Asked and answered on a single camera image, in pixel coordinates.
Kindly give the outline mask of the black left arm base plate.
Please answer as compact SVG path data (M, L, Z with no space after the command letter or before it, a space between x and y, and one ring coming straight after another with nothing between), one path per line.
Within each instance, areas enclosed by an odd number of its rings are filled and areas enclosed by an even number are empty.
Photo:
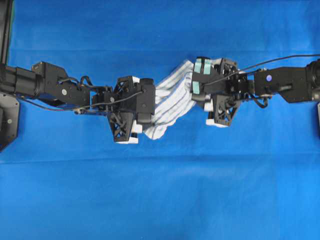
M18 136L20 103L16 98L0 93L0 151Z

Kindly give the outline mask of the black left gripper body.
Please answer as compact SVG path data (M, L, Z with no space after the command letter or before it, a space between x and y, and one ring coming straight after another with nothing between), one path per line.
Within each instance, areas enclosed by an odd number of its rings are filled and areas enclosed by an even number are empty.
M118 78L116 86L100 87L91 98L92 109L105 114L117 144L137 144L140 124L136 103L140 94L140 79L135 76Z

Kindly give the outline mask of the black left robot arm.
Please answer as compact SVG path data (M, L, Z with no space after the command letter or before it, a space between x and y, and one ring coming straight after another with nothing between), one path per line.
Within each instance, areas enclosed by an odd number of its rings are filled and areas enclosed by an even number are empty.
M146 84L134 76L119 78L115 87L96 86L86 75L77 80L68 76L64 68L43 61L31 70L0 65L3 95L29 104L39 100L48 111L104 116L118 144L139 142L143 124L138 121L138 103L146 89Z

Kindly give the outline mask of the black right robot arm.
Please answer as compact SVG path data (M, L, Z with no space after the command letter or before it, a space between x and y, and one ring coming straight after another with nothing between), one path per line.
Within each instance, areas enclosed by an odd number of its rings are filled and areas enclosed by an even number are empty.
M214 77L209 81L209 86L203 88L210 96L204 104L204 110L208 112L208 126L229 127L244 102L254 102L265 109L274 95L280 95L290 104L320 99L319 60L305 67L277 67L245 72L223 59L214 69L223 79Z

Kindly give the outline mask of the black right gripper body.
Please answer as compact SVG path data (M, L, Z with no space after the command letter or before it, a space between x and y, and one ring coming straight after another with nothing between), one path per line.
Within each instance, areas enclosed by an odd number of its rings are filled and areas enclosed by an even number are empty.
M250 100L250 81L248 73L238 70L238 64L222 58L223 77L216 80L225 81L226 93L205 96L203 110L208 113L206 124L220 128L229 127L240 105Z

